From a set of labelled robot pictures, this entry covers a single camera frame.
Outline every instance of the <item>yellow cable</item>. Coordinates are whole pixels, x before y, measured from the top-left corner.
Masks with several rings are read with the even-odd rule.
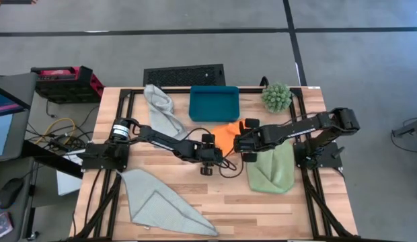
[[[41,140],[42,139],[44,139],[44,137],[48,134],[48,132],[50,132],[50,129],[52,129],[53,128],[53,126],[55,125],[55,124],[57,124],[57,123],[59,123],[60,121],[65,121],[65,120],[69,120],[72,124],[73,124],[73,129],[72,129],[72,131],[71,131],[71,135],[69,135],[69,138],[65,141],[65,143],[64,144],[66,144],[68,141],[69,141],[69,139],[71,138],[71,136],[73,136],[73,134],[74,134],[74,131],[75,131],[75,123],[74,123],[74,121],[72,120],[72,119],[70,119],[70,118],[60,118],[60,119],[58,119],[58,120],[56,120],[56,121],[54,121],[47,129],[46,129],[46,131],[44,132],[44,134],[42,135],[42,137],[40,137],[36,142],[35,142],[35,145],[37,145],[39,142],[41,142]]]

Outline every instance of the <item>orange cloth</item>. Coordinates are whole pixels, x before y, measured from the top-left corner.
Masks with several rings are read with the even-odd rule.
[[[240,122],[244,125],[244,120],[237,120],[234,123],[216,126],[211,131],[215,135],[215,145],[222,150],[223,155],[234,147],[235,135],[240,134]]]

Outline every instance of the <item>red battery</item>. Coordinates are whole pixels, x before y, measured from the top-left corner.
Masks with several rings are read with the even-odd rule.
[[[38,74],[35,91],[56,104],[101,102],[104,85],[93,70],[81,67],[33,67]]]

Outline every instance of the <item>small potted plant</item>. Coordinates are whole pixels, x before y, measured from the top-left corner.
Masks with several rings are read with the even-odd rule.
[[[276,83],[262,90],[262,101],[269,112],[281,112],[291,104],[291,94],[288,86]]]

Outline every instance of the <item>computer mouse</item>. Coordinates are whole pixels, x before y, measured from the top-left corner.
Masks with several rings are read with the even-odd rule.
[[[24,178],[13,178],[1,188],[0,209],[6,209],[13,205],[24,183]]]

